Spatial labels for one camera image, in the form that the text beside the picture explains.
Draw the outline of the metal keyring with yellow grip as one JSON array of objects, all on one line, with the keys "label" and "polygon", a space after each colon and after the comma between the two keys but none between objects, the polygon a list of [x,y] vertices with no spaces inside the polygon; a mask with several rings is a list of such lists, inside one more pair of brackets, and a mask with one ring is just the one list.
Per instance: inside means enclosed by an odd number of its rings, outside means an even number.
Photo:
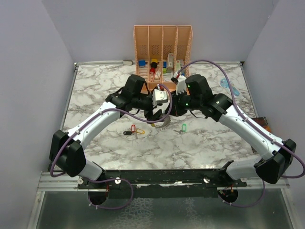
[{"label": "metal keyring with yellow grip", "polygon": [[169,127],[171,123],[171,118],[170,116],[167,116],[162,122],[158,122],[158,123],[154,123],[154,124],[150,124],[152,127],[156,128],[156,129],[166,129]]}]

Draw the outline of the green key tag with key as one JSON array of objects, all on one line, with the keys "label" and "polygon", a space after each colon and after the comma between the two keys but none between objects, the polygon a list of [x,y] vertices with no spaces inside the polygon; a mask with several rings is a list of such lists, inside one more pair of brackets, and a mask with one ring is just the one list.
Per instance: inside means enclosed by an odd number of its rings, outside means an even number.
[{"label": "green key tag with key", "polygon": [[186,124],[182,124],[182,127],[180,130],[174,130],[175,132],[179,133],[179,134],[183,134],[185,133],[187,130],[187,125]]}]

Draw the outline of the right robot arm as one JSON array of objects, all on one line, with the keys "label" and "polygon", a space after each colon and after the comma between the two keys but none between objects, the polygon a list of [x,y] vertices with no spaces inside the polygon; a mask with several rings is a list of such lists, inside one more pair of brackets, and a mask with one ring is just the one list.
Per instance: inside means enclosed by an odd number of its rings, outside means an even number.
[{"label": "right robot arm", "polygon": [[229,187],[241,178],[259,177],[269,184],[275,184],[291,165],[296,143],[283,140],[261,127],[240,108],[235,108],[225,94],[213,94],[207,79],[199,74],[188,78],[178,75],[172,78],[176,90],[172,92],[171,114],[181,116],[187,111],[199,110],[205,118],[223,124],[250,144],[259,154],[257,158],[230,161],[222,167],[220,183]]}]

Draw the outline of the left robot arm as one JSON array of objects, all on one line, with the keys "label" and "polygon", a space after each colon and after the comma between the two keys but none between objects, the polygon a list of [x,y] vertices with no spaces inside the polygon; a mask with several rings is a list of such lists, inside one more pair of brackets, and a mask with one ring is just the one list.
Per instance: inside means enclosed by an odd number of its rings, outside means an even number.
[{"label": "left robot arm", "polygon": [[94,188],[101,188],[105,184],[103,168],[88,161],[84,155],[84,150],[96,135],[123,115],[136,119],[137,117],[130,113],[134,108],[144,111],[143,122],[149,124],[164,121],[166,118],[161,111],[153,114],[153,109],[171,101],[170,91],[165,85],[159,84],[152,91],[143,94],[141,91],[146,85],[144,78],[132,74],[125,86],[108,95],[100,108],[85,121],[67,132],[58,130],[51,143],[50,175],[59,176],[54,172],[55,166],[58,166],[63,174],[85,177]]}]

